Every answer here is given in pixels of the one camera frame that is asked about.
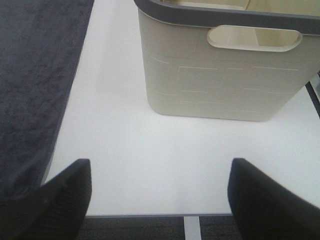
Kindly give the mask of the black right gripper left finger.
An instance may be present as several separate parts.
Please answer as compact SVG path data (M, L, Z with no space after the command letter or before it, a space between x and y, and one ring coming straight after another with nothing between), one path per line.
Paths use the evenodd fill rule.
M75 240L92 196L89 159L78 159L46 184L0 210L2 240Z

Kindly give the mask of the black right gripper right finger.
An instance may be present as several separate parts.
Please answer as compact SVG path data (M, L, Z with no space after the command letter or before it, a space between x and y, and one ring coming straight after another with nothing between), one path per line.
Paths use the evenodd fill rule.
M232 160L227 198L244 240L320 238L320 209L244 158Z

